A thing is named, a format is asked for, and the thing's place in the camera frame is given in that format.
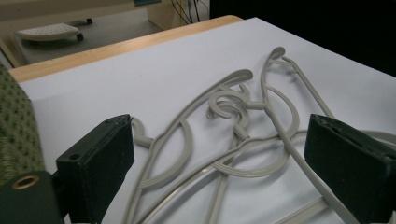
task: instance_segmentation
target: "wooden edge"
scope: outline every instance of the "wooden edge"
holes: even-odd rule
[[[18,82],[28,81],[61,72],[69,68],[82,66],[87,63],[93,63],[125,52],[147,48],[166,41],[174,40],[187,35],[197,34],[202,31],[214,29],[238,21],[242,21],[242,19],[231,15],[223,16],[209,21],[202,21],[175,29],[162,31],[152,35],[141,36],[97,49],[82,51],[41,63],[33,63],[26,66],[13,68],[9,70],[9,73],[14,76]]]

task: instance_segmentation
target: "table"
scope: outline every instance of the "table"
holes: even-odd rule
[[[162,29],[175,27],[176,13],[169,0],[160,3],[136,6],[130,0],[1,0],[0,1],[0,48],[14,65],[26,65],[21,50],[12,34],[14,31],[36,28],[57,23],[86,20],[105,15],[135,10],[148,9],[148,19]]]
[[[67,55],[42,63],[13,68],[10,69],[9,72],[17,81],[23,82],[57,73],[69,68],[82,66],[87,63],[103,60],[129,51],[144,49],[166,41],[181,38],[186,35],[194,35],[202,31],[214,29],[241,20],[242,19],[235,16],[224,16],[210,21],[202,21],[189,26],[166,30],[157,34],[146,35],[113,45]]]
[[[108,47],[76,57],[68,56],[75,60],[30,65],[28,70],[36,68],[42,73],[27,77],[18,75],[21,70],[11,70],[32,100],[48,171],[56,170],[56,158],[85,133],[102,120],[119,114],[128,113],[141,119],[147,136],[159,136],[192,99],[239,69],[252,72],[253,78],[243,83],[250,90],[250,98],[260,100],[259,74],[271,50],[278,46],[284,47],[286,55],[299,64],[336,118],[360,130],[396,133],[394,77],[350,61],[259,19],[241,21],[226,17],[207,21],[204,25],[212,22],[217,24],[212,27],[218,28],[203,28],[201,31],[204,32],[196,33],[195,28],[202,25],[197,23],[148,37],[152,40],[163,35],[167,41],[159,40],[161,44],[158,45],[120,49],[114,54],[111,53],[113,48]],[[173,32],[184,35],[170,40]],[[136,41],[144,44],[144,39]],[[104,56],[96,58],[99,52]],[[79,62],[82,58],[88,61]],[[303,82],[287,66],[272,65],[267,81],[295,104],[300,129],[307,128],[311,114],[323,113]],[[281,124],[290,125],[286,105],[273,94],[270,99]],[[230,143],[234,120],[207,119],[206,108],[207,104],[200,105],[187,117],[194,139],[193,152],[176,180],[225,151]],[[276,133],[262,111],[249,111],[249,115],[251,122],[247,130],[251,137]],[[173,164],[183,149],[184,134],[182,130],[176,130],[166,142],[150,176],[161,174]],[[303,154],[304,139],[296,139],[294,144]],[[264,148],[255,147],[237,157],[237,167],[261,168],[273,161],[281,150],[279,142]],[[110,205],[104,223],[120,223],[127,198],[147,156],[147,149],[135,146],[136,162]],[[183,190],[151,223],[204,222],[217,174],[197,179],[193,187]],[[153,189],[145,194],[138,214],[168,188]],[[285,167],[267,177],[230,176],[218,223],[275,223],[319,196],[295,161],[289,159]],[[343,221],[332,209],[325,209],[307,223]]]

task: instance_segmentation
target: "wire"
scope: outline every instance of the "wire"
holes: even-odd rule
[[[186,12],[184,11],[184,9],[183,9],[183,7],[181,6],[181,4],[180,4],[178,1],[176,1],[177,4],[178,4],[178,6],[179,6],[179,8],[180,8],[180,11],[183,12],[183,14],[186,16],[187,19],[185,19],[185,18],[183,17],[183,15],[181,15],[180,11],[177,10],[177,8],[176,8],[176,6],[175,6],[175,3],[174,3],[174,0],[171,0],[171,2],[172,2],[173,8],[175,9],[176,13],[180,16],[180,18],[181,18],[186,24],[191,24],[192,21],[190,21],[189,17],[187,16],[187,14],[186,14]]]
[[[282,65],[292,66],[295,72],[303,80],[305,86],[309,89],[311,94],[314,95],[315,100],[320,105],[321,109],[328,116],[333,116],[330,109],[325,105],[324,101],[320,98],[314,87],[310,84],[309,80],[306,78],[301,69],[297,64],[284,57],[285,50],[283,48],[275,48],[269,55],[265,64],[262,67],[261,73],[261,87],[262,87],[262,102],[252,102],[249,100],[250,93],[248,88],[244,85],[240,85],[241,91],[235,91],[228,87],[228,85],[233,85],[235,82],[245,81],[252,78],[252,73],[249,70],[238,70],[221,81],[217,82],[215,85],[210,87],[208,90],[201,93],[194,101],[188,104],[169,124],[164,133],[160,134],[157,138],[151,141],[150,138],[145,138],[143,136],[144,129],[140,122],[136,122],[135,126],[138,131],[138,135],[142,135],[143,145],[149,146],[149,155],[146,159],[144,168],[139,174],[137,181],[135,182],[132,195],[128,202],[127,211],[125,212],[123,223],[131,223],[134,221],[134,215],[136,214],[139,200],[142,196],[143,189],[159,185],[164,183],[171,178],[174,178],[182,169],[183,164],[188,160],[190,150],[191,150],[191,130],[188,122],[186,121],[187,116],[192,113],[192,111],[200,104],[205,101],[209,101],[209,108],[206,110],[206,116],[209,119],[213,119],[215,115],[230,119],[232,114],[223,110],[223,108],[232,109],[237,112],[237,122],[233,126],[233,139],[230,146],[226,152],[215,156],[203,164],[199,165],[189,174],[182,176],[180,180],[171,186],[160,198],[158,198],[154,203],[152,203],[148,209],[146,209],[143,214],[137,218],[136,223],[147,223],[155,214],[160,211],[167,203],[169,203],[174,197],[176,197],[183,189],[188,187],[195,180],[203,175],[208,175],[214,171],[220,171],[220,177],[218,184],[213,193],[212,201],[209,205],[209,210],[206,215],[206,223],[212,224],[216,223],[219,215],[219,208],[221,206],[222,198],[225,193],[225,189],[228,182],[228,175],[236,175],[241,177],[259,177],[270,175],[273,172],[284,167],[289,155],[291,155],[300,168],[303,170],[305,175],[319,191],[323,198],[317,199],[316,201],[309,203],[303,208],[297,210],[296,212],[290,214],[289,216],[283,218],[278,223],[294,223],[298,220],[308,219],[318,212],[322,211],[327,207],[327,204],[343,219],[346,223],[358,223],[356,218],[347,210],[347,208],[336,198],[331,190],[323,183],[315,172],[309,167],[305,162],[304,158],[297,151],[291,139],[306,135],[307,131],[298,130],[299,127],[299,115],[298,111],[293,105],[293,103],[280,91],[271,87],[266,83],[266,74],[269,66],[272,63],[278,63]],[[277,59],[282,58],[285,62],[278,61]],[[291,112],[291,125],[287,130],[283,128],[280,124],[275,111],[271,106],[271,102],[268,97],[268,91],[274,92],[281,100],[283,100],[289,107]],[[238,102],[229,101],[218,101],[221,97],[230,97],[237,99]],[[246,127],[249,124],[248,109],[263,110],[265,114],[273,122],[273,125],[277,131],[277,134],[270,137],[262,138],[250,138]],[[177,127],[182,127],[185,131],[185,142],[186,146],[184,151],[179,156],[179,159],[175,164],[171,166],[168,170],[160,175],[149,178],[149,172],[153,166],[153,163],[160,151],[162,145],[169,138],[169,136],[175,131]],[[389,146],[396,146],[396,136],[390,133],[380,133],[373,131],[365,131],[372,137],[381,140]],[[259,170],[241,170],[233,167],[233,158],[241,153],[244,153],[254,147],[260,147],[263,144],[272,143],[275,141],[282,141],[284,144],[284,149],[282,154],[269,165],[259,169]]]
[[[188,6],[188,9],[189,9],[190,21],[192,22],[191,0],[187,1],[187,6]]]
[[[197,8],[197,3],[196,3],[196,1],[195,0],[192,0],[193,2],[194,2],[194,6],[195,6],[195,12],[196,12],[196,14],[197,14],[197,20],[198,20],[198,22],[200,22],[200,19],[199,19],[199,13],[198,13],[198,8]]]

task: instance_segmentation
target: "white surface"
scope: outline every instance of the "white surface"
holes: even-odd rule
[[[245,84],[252,98],[260,100],[262,64],[277,46],[283,46],[286,56],[299,64],[338,119],[358,129],[396,133],[396,78],[352,62],[264,21],[251,19],[22,83],[33,101],[48,170],[53,173],[56,158],[85,133],[104,119],[120,114],[128,113],[141,119],[147,136],[156,137],[190,100],[238,69],[247,68],[254,73],[253,80]],[[319,107],[289,69],[273,66],[271,71],[268,83],[295,103],[300,112],[301,129],[306,129],[310,114],[322,114]],[[276,97],[273,105],[284,107]],[[194,135],[194,152],[183,175],[226,150],[230,140],[232,122],[208,120],[205,110],[206,105],[201,106],[188,119]],[[290,112],[278,111],[288,125]],[[251,136],[275,133],[263,112],[254,112],[251,117]],[[176,133],[163,149],[154,175],[176,159],[182,148],[181,136]],[[304,139],[296,146],[303,153]],[[248,160],[238,167],[263,167],[265,164],[259,162],[268,160],[272,154],[276,151],[248,153]],[[120,223],[146,156],[145,149],[135,147],[136,162],[103,223]],[[204,223],[216,182],[200,187],[211,178],[213,175],[172,201],[152,223]],[[146,194],[142,208],[167,188]],[[231,177],[219,223],[274,223],[318,196],[290,159],[287,168],[275,175],[257,179]],[[328,209],[311,223],[342,221]]]

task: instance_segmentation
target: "floor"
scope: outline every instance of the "floor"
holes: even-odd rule
[[[198,1],[197,8],[201,21],[208,20],[208,7],[209,0]],[[39,42],[36,45],[31,45],[29,41],[22,40],[17,36],[16,39],[26,62],[39,63],[139,36],[154,34],[162,30],[149,21],[147,10],[144,8],[92,18],[92,21],[92,24],[88,24],[86,21],[66,22],[66,24],[77,27],[83,33],[83,41],[77,41],[75,37],[70,37],[63,40]],[[0,52],[0,62],[5,67],[11,68],[11,65],[2,52]]]

